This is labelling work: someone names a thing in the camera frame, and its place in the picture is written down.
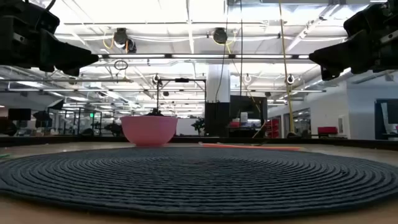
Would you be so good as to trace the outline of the black background robot frame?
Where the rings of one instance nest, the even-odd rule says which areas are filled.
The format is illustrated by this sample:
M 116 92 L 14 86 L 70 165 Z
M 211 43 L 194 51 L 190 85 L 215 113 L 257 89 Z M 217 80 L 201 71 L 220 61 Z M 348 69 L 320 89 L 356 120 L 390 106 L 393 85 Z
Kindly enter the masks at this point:
M 155 86 L 155 111 L 179 118 L 203 117 L 206 80 L 196 78 L 159 78 Z

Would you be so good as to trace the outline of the white and black pillar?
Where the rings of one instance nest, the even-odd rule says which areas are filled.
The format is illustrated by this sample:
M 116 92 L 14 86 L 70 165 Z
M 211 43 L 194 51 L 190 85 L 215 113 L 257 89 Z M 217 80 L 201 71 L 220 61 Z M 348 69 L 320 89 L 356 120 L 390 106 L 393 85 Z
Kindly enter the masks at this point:
M 230 72 L 228 65 L 210 64 L 206 77 L 205 130 L 210 136 L 228 135 Z

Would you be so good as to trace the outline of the dark round woven placemat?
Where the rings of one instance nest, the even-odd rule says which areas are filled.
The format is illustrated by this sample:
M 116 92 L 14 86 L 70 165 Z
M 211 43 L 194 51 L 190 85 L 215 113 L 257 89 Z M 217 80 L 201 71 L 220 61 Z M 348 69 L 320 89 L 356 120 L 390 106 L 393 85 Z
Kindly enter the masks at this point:
M 398 167 L 314 152 L 132 147 L 0 162 L 0 195 L 172 220 L 263 220 L 398 199 Z

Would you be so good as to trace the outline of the black aluminium table frame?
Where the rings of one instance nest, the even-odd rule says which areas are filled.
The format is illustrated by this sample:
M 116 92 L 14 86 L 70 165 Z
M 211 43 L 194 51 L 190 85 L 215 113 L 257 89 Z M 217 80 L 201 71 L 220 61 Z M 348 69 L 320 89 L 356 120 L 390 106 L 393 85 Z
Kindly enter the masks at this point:
M 61 144 L 70 142 L 127 142 L 125 137 L 100 136 L 47 136 L 47 137 L 0 137 L 0 147 L 27 146 L 39 144 Z M 174 137 L 171 143 L 231 143 L 231 144 L 324 144 L 332 146 L 362 147 L 398 151 L 398 141 L 354 140 L 338 138 L 320 139 L 259 139 L 259 138 L 213 138 L 213 137 Z

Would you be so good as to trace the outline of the pink bowl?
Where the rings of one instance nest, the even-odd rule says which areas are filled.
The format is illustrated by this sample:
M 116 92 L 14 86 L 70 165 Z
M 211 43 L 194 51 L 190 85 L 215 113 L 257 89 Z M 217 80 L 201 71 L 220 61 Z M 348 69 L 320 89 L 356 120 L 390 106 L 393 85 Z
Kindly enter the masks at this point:
M 136 146 L 162 146 L 175 135 L 178 119 L 170 116 L 124 116 L 121 126 L 126 139 Z

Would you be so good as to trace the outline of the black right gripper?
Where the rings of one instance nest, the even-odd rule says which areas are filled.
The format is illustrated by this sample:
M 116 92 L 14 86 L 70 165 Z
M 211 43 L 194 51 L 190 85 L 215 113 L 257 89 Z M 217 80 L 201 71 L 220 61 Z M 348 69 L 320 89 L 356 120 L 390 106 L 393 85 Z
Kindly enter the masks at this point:
M 321 66 L 323 81 L 352 73 L 398 70 L 398 1 L 371 4 L 347 19 L 348 39 L 315 50 L 309 59 Z

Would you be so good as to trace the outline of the green potted plant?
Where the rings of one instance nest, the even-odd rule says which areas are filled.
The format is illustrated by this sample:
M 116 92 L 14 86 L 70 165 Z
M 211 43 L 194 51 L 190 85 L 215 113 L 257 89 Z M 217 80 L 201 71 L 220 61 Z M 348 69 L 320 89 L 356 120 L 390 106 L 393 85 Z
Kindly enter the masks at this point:
M 204 136 L 205 135 L 205 119 L 204 118 L 198 118 L 192 124 L 192 127 L 195 129 L 195 131 L 198 132 L 199 136 Z

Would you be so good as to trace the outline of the orange chopstick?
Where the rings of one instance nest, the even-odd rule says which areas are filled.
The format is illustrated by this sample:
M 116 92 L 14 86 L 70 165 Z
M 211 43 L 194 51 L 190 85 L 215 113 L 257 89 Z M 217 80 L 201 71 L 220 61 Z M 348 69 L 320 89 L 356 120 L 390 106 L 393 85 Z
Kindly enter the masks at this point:
M 295 146 L 252 146 L 252 145 L 234 145 L 234 144 L 217 144 L 217 143 L 198 143 L 202 147 L 213 148 L 240 148 L 240 149 L 265 149 L 265 150 L 280 150 L 280 151 L 300 151 L 302 147 Z

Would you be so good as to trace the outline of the red storage shelf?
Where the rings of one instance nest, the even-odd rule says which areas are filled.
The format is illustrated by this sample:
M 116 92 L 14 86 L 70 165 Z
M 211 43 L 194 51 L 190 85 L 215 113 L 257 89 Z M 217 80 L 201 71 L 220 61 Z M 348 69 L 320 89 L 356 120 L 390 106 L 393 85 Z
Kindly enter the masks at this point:
M 265 137 L 276 139 L 280 137 L 280 119 L 274 118 L 265 122 Z

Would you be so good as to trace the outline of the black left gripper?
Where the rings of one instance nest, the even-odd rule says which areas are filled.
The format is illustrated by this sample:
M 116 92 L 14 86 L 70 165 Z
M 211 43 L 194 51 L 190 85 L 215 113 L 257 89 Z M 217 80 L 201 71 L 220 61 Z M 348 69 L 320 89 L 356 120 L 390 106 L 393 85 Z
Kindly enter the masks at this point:
M 90 50 L 59 41 L 54 33 L 60 19 L 29 0 L 0 0 L 0 65 L 55 69 L 78 77 L 80 69 L 99 60 Z

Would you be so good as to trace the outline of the red case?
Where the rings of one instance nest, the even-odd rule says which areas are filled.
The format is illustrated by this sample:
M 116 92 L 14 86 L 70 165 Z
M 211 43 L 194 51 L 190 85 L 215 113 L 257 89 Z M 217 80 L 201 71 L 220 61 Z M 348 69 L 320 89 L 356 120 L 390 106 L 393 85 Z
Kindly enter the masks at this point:
M 337 135 L 338 128 L 333 126 L 321 126 L 318 127 L 318 135 L 319 136 L 329 136 L 329 135 Z

